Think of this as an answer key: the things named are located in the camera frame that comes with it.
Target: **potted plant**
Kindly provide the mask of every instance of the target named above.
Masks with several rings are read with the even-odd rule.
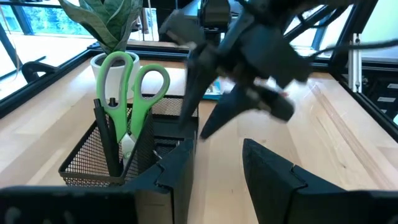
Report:
[[[67,0],[58,0],[67,16],[82,25],[98,42],[104,53],[90,61],[97,79],[100,66],[107,55],[115,51],[126,51],[132,25],[142,10],[142,0],[79,0],[76,6]],[[138,55],[127,52],[134,61],[129,80],[127,97],[132,98],[131,90],[135,74],[140,69]],[[109,69],[106,79],[106,98],[119,96],[119,84],[123,75],[124,62],[115,62]]]

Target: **wooden tabletop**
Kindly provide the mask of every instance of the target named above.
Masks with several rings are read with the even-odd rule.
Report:
[[[159,63],[171,76],[168,94],[182,95],[183,64]],[[143,90],[161,84],[151,73]],[[397,143],[329,74],[314,73],[287,92],[296,105],[287,124],[250,111],[198,143],[189,224],[257,223],[242,168],[244,138],[347,190],[398,189]],[[94,97],[86,61],[0,120],[0,186],[63,185],[57,170],[94,121]],[[200,128],[214,105],[200,103]]]

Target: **green scissors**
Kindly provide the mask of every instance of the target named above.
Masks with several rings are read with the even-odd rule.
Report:
[[[119,103],[117,106],[110,106],[106,103],[105,100],[105,81],[109,69],[111,68],[112,64],[117,60],[124,61],[124,70],[123,70],[123,75],[121,77],[120,89],[119,89]],[[122,144],[124,165],[127,164],[131,152],[134,149],[134,145],[137,141],[137,138],[141,132],[141,129],[144,126],[144,121],[148,111],[152,108],[152,106],[155,103],[157,103],[160,99],[163,98],[167,90],[169,90],[170,86],[169,73],[161,65],[158,64],[145,65],[137,72],[137,76],[134,80],[134,85],[132,87],[132,90],[134,91],[134,103],[132,106],[132,116],[131,116],[131,125],[130,125],[131,135],[129,136],[127,131],[127,89],[133,65],[134,63],[131,56],[125,52],[113,52],[109,54],[105,58],[99,70],[97,86],[96,86],[97,97],[101,101],[101,104],[103,105],[105,112],[112,118],[114,122],[116,130],[116,140],[117,142],[121,142]],[[145,99],[142,96],[141,92],[142,81],[145,75],[150,71],[157,71],[163,76],[163,85],[153,97]]]

